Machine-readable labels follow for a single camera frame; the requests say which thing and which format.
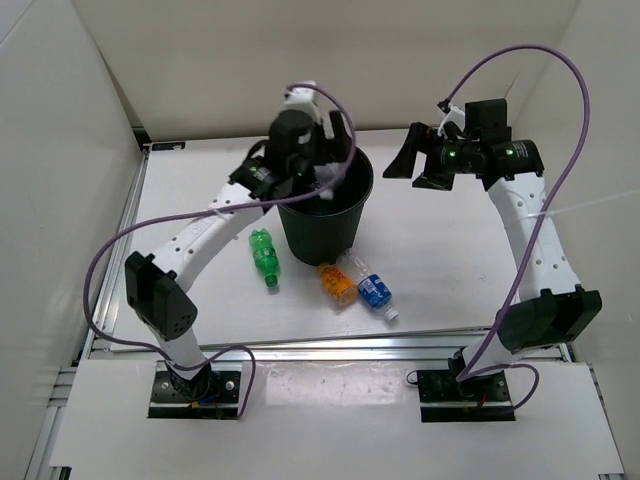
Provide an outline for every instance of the bottle label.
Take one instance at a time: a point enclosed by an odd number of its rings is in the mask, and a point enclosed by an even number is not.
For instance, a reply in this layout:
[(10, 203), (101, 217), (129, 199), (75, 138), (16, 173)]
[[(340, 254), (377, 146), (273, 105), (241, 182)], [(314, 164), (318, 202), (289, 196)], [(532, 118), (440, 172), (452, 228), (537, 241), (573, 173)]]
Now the bottle label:
[(263, 258), (275, 257), (275, 256), (276, 256), (276, 249), (272, 247), (258, 248), (256, 251), (253, 252), (253, 260), (255, 262), (258, 262)]
[(377, 275), (371, 275), (360, 282), (358, 291), (374, 310), (386, 305), (391, 300), (391, 292)]

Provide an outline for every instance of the black plastic pot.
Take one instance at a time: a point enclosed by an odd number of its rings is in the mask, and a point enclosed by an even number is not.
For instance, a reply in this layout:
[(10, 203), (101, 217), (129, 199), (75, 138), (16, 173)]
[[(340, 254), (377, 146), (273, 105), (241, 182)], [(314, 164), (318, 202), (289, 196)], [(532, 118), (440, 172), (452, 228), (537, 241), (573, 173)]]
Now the black plastic pot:
[(353, 246), (364, 204), (373, 188), (373, 167), (357, 149), (345, 179), (333, 200), (314, 198), (278, 206), (291, 252), (309, 265), (334, 263)]

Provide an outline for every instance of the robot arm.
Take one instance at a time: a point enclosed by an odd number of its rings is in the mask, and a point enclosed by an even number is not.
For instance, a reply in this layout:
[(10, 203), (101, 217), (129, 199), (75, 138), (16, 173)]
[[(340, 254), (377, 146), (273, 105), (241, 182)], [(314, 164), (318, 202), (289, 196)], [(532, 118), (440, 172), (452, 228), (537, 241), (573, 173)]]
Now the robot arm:
[[(435, 129), (414, 123), (385, 178), (411, 178), (418, 152), (424, 171), (416, 188), (451, 190), (456, 174), (475, 174), (498, 209), (516, 264), (520, 264), (545, 199), (544, 166), (530, 140), (511, 140), (504, 99), (468, 103), (465, 128)], [(514, 304), (474, 371), (511, 364), (532, 350), (574, 340), (602, 308), (598, 291), (585, 292), (562, 249), (555, 225), (545, 219)], [(482, 341), (458, 352), (449, 362), (457, 375), (478, 352)]]
[(342, 116), (334, 112), (330, 118), (335, 138), (325, 137), (315, 91), (288, 92), (285, 107), (271, 124), (268, 140), (250, 149), (208, 209), (255, 207), (196, 219), (151, 254), (133, 252), (125, 262), (127, 301), (170, 357), (167, 367), (174, 389), (190, 401), (220, 389), (209, 364), (194, 370), (172, 368), (205, 360), (192, 328), (198, 311), (187, 296), (193, 282), (227, 243), (269, 210), (261, 202), (313, 190), (313, 167), (342, 161), (340, 153), (351, 141)]

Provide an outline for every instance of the green plastic bottle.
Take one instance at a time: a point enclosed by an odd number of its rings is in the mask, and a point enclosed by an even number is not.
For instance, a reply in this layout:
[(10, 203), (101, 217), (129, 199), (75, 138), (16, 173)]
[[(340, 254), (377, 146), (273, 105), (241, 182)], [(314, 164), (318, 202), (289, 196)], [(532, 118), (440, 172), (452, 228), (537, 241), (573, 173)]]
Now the green plastic bottle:
[(253, 261), (269, 288), (278, 285), (278, 257), (273, 248), (271, 235), (266, 229), (254, 230), (249, 237), (249, 245), (253, 252)]

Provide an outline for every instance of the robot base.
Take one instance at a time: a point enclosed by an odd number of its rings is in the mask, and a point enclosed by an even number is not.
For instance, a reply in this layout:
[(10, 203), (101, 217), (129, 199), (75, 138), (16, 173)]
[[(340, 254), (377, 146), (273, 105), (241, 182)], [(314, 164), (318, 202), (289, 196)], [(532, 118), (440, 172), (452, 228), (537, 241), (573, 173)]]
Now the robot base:
[(418, 370), (422, 423), (515, 420), (504, 372), (458, 383), (449, 370)]
[(211, 372), (215, 379), (210, 391), (199, 402), (182, 397), (171, 385), (170, 374), (159, 364), (153, 379), (148, 418), (200, 418), (233, 420), (238, 418), (240, 370)]

